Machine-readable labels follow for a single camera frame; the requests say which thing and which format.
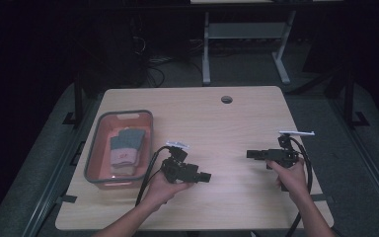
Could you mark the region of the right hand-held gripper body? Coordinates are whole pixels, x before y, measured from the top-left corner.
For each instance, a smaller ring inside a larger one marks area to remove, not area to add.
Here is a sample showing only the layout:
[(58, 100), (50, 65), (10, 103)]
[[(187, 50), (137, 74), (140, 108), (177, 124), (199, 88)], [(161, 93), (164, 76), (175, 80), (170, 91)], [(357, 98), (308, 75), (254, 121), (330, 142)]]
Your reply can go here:
[(299, 156), (302, 156), (306, 168), (311, 168), (311, 161), (306, 152), (305, 147), (295, 139), (295, 136), (314, 136), (314, 131), (288, 131), (281, 130), (279, 132), (280, 137), (277, 139), (280, 150), (276, 150), (276, 155), (272, 158), (272, 161), (284, 168), (290, 168), (299, 161)]

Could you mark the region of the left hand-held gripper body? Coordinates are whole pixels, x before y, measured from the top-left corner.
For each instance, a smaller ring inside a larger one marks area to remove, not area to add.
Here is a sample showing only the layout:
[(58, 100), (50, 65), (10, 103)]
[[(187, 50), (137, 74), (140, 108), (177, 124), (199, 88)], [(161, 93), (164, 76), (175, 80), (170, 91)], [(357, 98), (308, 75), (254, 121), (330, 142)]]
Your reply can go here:
[(188, 156), (185, 151), (186, 148), (179, 142), (167, 142), (170, 156), (162, 162), (161, 171), (171, 184), (176, 180), (185, 183), (198, 183), (198, 167), (185, 162)]

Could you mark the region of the grey pink fingerless glove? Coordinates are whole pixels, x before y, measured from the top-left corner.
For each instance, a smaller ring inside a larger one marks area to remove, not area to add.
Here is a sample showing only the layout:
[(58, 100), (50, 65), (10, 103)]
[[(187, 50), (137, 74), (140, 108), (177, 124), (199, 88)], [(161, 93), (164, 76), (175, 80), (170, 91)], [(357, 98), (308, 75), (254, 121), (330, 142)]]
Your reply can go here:
[(134, 165), (145, 135), (144, 129), (127, 128), (118, 133), (118, 165)]
[(110, 139), (111, 149), (111, 165), (117, 166), (122, 163), (122, 143), (118, 136), (113, 136)]

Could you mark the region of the pink basin with grey rim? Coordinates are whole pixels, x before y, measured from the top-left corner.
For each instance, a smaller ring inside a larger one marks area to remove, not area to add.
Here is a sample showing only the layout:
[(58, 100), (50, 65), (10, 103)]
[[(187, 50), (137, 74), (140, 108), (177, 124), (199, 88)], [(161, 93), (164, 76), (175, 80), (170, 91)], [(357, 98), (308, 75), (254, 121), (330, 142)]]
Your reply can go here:
[[(110, 139), (127, 128), (145, 130), (138, 152), (137, 162), (132, 165), (132, 176), (115, 176), (111, 172)], [(99, 189), (130, 189), (138, 187), (147, 172), (152, 155), (153, 116), (147, 110), (108, 112), (97, 122), (90, 152), (84, 169), (85, 179)]]

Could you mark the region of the person's left hand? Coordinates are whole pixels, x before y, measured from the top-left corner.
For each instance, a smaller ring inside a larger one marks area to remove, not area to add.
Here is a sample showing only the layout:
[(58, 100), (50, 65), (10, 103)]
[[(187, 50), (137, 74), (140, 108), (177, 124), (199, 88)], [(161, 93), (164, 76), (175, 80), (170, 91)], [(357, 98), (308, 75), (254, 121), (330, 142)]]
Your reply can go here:
[(192, 187), (191, 183), (171, 184), (162, 172), (158, 172), (150, 182), (146, 196), (141, 201), (151, 212), (158, 210), (177, 193)]

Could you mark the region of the person's right hand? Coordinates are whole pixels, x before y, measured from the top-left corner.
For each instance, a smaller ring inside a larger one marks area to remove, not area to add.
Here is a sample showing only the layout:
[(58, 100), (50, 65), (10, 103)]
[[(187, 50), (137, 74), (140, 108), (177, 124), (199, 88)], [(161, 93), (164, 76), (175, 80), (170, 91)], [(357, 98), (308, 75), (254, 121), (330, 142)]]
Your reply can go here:
[(265, 162), (277, 174), (275, 183), (279, 187), (285, 186), (295, 203), (305, 200), (309, 196), (303, 159), (300, 159), (290, 168), (284, 168), (275, 161), (266, 160)]

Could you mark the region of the black metal stand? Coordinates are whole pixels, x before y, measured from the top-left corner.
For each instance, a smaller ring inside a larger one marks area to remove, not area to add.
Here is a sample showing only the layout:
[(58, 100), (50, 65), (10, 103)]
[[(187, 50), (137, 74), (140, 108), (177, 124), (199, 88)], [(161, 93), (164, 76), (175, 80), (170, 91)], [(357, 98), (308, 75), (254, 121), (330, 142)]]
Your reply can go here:
[(353, 108), (354, 102), (354, 77), (350, 69), (343, 71), (343, 119), (346, 125), (355, 129), (357, 126), (369, 126), (364, 113), (356, 112)]
[(73, 79), (74, 111), (66, 114), (63, 124), (72, 125), (74, 128), (77, 128), (84, 119), (86, 94), (83, 87), (83, 79), (79, 71), (76, 72)]

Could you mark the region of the grey metal rail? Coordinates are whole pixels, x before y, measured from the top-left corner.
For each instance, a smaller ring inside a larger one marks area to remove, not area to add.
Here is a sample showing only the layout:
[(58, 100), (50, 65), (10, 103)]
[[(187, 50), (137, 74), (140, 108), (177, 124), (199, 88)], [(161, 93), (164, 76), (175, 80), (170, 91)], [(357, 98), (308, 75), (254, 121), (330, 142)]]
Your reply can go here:
[(24, 165), (29, 172), (29, 180), (35, 181), (37, 186), (29, 186), (25, 191), (35, 201), (22, 237), (38, 237), (48, 220), (49, 225), (55, 228), (55, 218), (63, 201), (73, 200), (67, 190), (100, 103), (99, 97), (86, 97), (84, 119), (77, 128), (63, 124), (66, 114), (74, 111), (74, 97), (62, 98), (56, 104), (54, 115), (50, 115), (38, 136), (33, 157)]
[(340, 124), (353, 144), (354, 149), (357, 151), (362, 163), (370, 177), (373, 187), (375, 188), (379, 196), (379, 169), (373, 161), (373, 157), (369, 153), (368, 149), (364, 146), (362, 139), (359, 137), (356, 131), (356, 124), (361, 124), (361, 121), (348, 121), (343, 114), (343, 108), (339, 102), (335, 100), (329, 100), (329, 105), (336, 114), (336, 117), (340, 121)]

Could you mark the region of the grey metal desk frame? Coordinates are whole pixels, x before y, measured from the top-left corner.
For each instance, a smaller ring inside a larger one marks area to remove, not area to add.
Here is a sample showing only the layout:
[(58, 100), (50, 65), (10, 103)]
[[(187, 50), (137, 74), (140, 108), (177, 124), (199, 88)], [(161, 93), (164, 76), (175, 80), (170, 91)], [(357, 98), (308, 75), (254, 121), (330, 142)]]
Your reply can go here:
[(203, 52), (201, 58), (202, 84), (211, 83), (209, 43), (211, 40), (280, 40), (277, 51), (271, 54), (272, 60), (284, 85), (291, 83), (282, 61), (293, 22), (295, 11), (288, 14), (285, 22), (277, 23), (211, 23), (209, 13), (204, 14)]

